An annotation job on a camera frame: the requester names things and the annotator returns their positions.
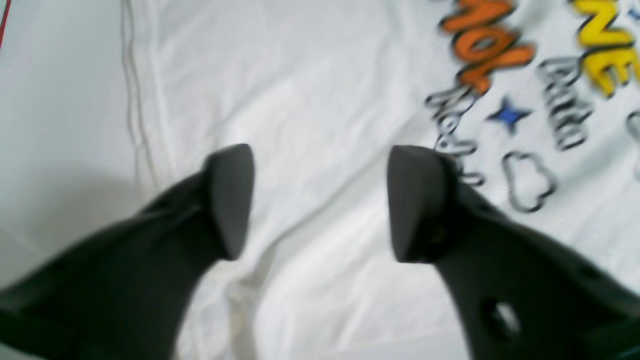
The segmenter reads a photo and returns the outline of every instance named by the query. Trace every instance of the white fabric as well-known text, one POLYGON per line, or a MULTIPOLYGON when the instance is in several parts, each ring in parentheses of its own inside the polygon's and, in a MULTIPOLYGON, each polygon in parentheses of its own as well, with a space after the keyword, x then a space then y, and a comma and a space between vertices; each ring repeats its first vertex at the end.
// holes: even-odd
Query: white fabric
MULTIPOLYGON (((616 25, 633 31, 630 4, 618 5, 616 25)), ((438 28, 456 12, 456 2, 127 5, 130 116, 147 196, 196 171, 207 154, 226 145, 249 143, 256 157, 245 252, 203 279, 179 356, 464 358, 460 326, 436 272, 393 259, 384 175, 391 145, 434 147, 454 120, 443 113, 432 119, 437 109, 425 108, 423 100, 435 94, 430 105, 441 101, 465 65, 451 51, 453 34, 438 28)), ((566 151, 557 148, 545 104, 557 101, 544 97, 545 87, 561 81, 552 73, 545 77, 550 68, 540 64, 557 57, 577 63, 586 51, 575 39, 585 20, 564 2, 520 1, 500 23, 522 33, 518 44, 534 44, 535 56, 528 66, 495 71, 486 95, 476 89, 475 102, 467 97, 456 105, 464 104, 455 109, 463 112, 473 104, 455 137, 477 144, 462 161, 468 172, 486 178, 477 187, 483 195, 637 291, 640 187, 630 134, 638 132, 635 118, 631 132, 625 119, 637 109, 638 81, 611 99, 584 72, 566 84, 567 94, 584 102, 578 110, 593 109, 584 121, 587 140, 566 151), (511 134, 502 121, 488 120, 505 97, 531 112, 511 134), (544 169, 549 176, 541 176, 544 169), (541 209, 522 211, 535 208, 536 196, 554 184, 541 209)), ((459 89, 462 94, 468 87, 459 89)))

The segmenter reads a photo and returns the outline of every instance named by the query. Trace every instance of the yellow letter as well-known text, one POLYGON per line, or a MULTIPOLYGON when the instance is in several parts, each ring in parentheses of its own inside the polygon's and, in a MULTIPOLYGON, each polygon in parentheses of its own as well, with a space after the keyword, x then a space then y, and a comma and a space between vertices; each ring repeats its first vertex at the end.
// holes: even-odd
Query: yellow letter
POLYGON ((597 51, 588 54, 582 63, 594 84, 608 97, 615 91, 615 79, 624 85, 629 82, 629 68, 640 81, 640 60, 631 47, 597 51))
POLYGON ((631 45, 634 37, 621 29, 611 29, 618 15, 615 0, 574 0, 573 6, 584 15, 591 15, 580 29, 579 40, 584 47, 631 45))

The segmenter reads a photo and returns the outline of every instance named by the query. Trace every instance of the white cloth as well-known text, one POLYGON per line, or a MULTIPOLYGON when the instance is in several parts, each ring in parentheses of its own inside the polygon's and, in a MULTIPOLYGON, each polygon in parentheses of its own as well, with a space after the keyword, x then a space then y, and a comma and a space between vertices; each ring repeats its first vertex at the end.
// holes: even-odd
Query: white cloth
MULTIPOLYGON (((501 54, 523 47, 530 61, 487 74, 490 85, 456 79, 464 56, 477 61, 504 38, 469 43, 485 25, 455 35, 444 26, 459 24, 438 24, 485 2, 127 3, 130 115, 147 196, 226 145, 248 143, 256 157, 245 252, 204 277, 180 336, 183 359, 426 358, 416 343, 432 345, 432 358, 465 357, 436 272, 393 260, 384 170, 394 144, 457 154, 465 180, 483 179, 477 189, 509 216, 640 290, 631 136, 640 131, 635 117, 625 123, 638 80, 607 99, 580 58, 597 38, 576 40, 588 16, 540 0, 511 4, 501 29, 485 29, 519 30, 501 54), (415 352, 385 352, 393 344, 415 352)), ((615 25, 633 33, 631 2, 612 5, 615 25)))

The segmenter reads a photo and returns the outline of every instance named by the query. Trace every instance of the red wire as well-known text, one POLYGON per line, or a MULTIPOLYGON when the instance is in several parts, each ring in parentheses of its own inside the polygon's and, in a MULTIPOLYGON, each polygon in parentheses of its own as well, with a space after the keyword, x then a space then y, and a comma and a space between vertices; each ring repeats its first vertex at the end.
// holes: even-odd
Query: red wire
POLYGON ((4 7, 4 15, 2 16, 2 24, 0 24, 0 47, 2 47, 2 39, 4 38, 4 26, 6 20, 9 17, 9 8, 11 7, 11 0, 6 0, 6 6, 4 7))

